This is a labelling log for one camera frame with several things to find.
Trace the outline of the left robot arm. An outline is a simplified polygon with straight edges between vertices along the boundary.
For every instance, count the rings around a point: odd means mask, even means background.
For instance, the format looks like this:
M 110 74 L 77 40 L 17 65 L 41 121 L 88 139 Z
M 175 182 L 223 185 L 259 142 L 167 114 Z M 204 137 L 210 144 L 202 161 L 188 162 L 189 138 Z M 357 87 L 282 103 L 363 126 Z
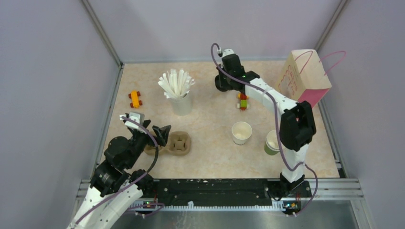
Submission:
M 95 169 L 85 199 L 68 225 L 69 229 L 109 229 L 140 197 L 153 192 L 153 178 L 149 175 L 159 158 L 159 147 L 168 143 L 171 125 L 153 126 L 150 120 L 121 116 L 131 132 L 131 138 L 117 136 L 110 140 L 104 151 L 105 160 Z M 147 170 L 140 169 L 132 174 L 132 168 L 146 146 L 155 150 L 154 158 Z

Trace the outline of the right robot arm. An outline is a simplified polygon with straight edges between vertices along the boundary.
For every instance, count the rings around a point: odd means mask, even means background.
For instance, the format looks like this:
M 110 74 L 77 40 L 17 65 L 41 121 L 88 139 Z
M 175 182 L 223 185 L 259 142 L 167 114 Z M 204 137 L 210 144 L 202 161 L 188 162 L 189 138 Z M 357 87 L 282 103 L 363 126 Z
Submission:
M 219 91 L 239 91 L 255 99 L 274 112 L 276 122 L 276 142 L 281 144 L 280 151 L 284 168 L 280 178 L 280 191 L 287 197 L 299 191 L 299 182 L 304 179 L 306 151 L 316 133 L 311 105 L 307 101 L 297 102 L 269 86 L 260 76 L 246 72 L 239 56 L 228 50 L 219 55 L 222 62 L 216 68 L 215 86 Z

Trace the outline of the white paper coffee cup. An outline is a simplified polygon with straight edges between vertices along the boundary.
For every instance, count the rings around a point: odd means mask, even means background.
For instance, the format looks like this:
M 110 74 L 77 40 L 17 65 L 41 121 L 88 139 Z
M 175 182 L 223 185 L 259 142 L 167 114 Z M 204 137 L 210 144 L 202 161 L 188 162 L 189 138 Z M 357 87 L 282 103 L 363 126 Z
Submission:
M 236 122 L 231 128 L 233 142 L 244 145 L 252 135 L 252 127 L 247 122 Z

